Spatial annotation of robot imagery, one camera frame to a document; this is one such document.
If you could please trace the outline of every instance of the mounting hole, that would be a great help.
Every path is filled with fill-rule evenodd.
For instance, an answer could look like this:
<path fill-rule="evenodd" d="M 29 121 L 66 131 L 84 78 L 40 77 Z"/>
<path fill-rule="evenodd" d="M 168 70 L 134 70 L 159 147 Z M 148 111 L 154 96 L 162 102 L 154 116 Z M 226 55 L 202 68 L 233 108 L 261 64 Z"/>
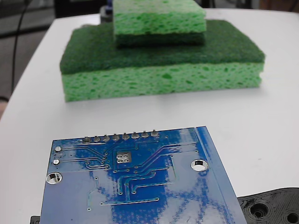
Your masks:
<path fill-rule="evenodd" d="M 290 213 L 286 219 L 288 220 L 289 223 L 298 223 L 299 221 L 299 217 L 295 213 Z"/>
<path fill-rule="evenodd" d="M 57 184 L 57 183 L 61 182 L 61 180 L 62 180 L 62 176 L 60 173 L 57 173 L 57 172 L 50 173 L 46 177 L 46 182 L 48 184 Z"/>
<path fill-rule="evenodd" d="M 208 168 L 208 163 L 204 160 L 194 160 L 191 163 L 191 168 L 195 171 L 205 171 Z"/>
<path fill-rule="evenodd" d="M 256 203 L 250 208 L 250 212 L 255 218 L 263 218 L 268 214 L 269 209 L 265 204 Z"/>

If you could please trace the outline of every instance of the green sponge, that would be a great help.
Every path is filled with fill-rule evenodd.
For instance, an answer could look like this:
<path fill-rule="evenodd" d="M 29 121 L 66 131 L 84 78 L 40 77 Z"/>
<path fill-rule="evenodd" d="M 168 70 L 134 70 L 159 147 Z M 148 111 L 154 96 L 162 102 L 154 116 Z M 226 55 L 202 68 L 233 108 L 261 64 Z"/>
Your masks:
<path fill-rule="evenodd" d="M 114 0 L 113 7 L 118 46 L 203 43 L 206 12 L 194 0 Z"/>
<path fill-rule="evenodd" d="M 112 36 L 110 23 L 73 32 L 60 63 L 66 101 L 258 87 L 261 81 L 264 53 L 226 21 L 207 21 L 203 46 L 117 49 Z"/>

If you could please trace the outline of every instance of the circuit board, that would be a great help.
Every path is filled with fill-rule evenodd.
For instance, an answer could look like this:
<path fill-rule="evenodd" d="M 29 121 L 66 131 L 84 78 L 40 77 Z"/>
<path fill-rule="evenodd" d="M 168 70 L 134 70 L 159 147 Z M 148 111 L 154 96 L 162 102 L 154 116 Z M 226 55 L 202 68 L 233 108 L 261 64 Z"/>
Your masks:
<path fill-rule="evenodd" d="M 55 140 L 41 224 L 246 224 L 206 127 Z"/>

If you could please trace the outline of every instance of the white table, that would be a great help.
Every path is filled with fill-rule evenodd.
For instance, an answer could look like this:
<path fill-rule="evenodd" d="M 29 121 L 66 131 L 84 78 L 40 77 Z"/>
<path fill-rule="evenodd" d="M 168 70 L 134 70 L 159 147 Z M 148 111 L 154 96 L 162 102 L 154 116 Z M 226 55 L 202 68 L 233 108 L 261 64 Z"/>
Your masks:
<path fill-rule="evenodd" d="M 65 103 L 59 61 L 71 32 L 99 15 L 57 19 L 0 122 L 0 219 L 40 215 L 52 140 L 207 126 L 237 196 L 299 187 L 299 14 L 209 9 L 267 55 L 257 89 Z"/>

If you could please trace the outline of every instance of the light green sponge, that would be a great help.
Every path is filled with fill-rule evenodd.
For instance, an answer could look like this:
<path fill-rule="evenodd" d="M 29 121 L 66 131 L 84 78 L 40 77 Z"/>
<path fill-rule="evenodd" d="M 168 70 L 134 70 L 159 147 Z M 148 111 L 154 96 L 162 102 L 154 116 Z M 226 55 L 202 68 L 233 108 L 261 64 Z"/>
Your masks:
<path fill-rule="evenodd" d="M 226 21 L 207 21 L 203 46 L 117 49 L 112 36 L 111 23 L 73 32 L 60 63 L 66 101 L 258 87 L 261 81 L 264 53 Z"/>
<path fill-rule="evenodd" d="M 118 46 L 200 44 L 206 12 L 194 0 L 114 0 Z"/>

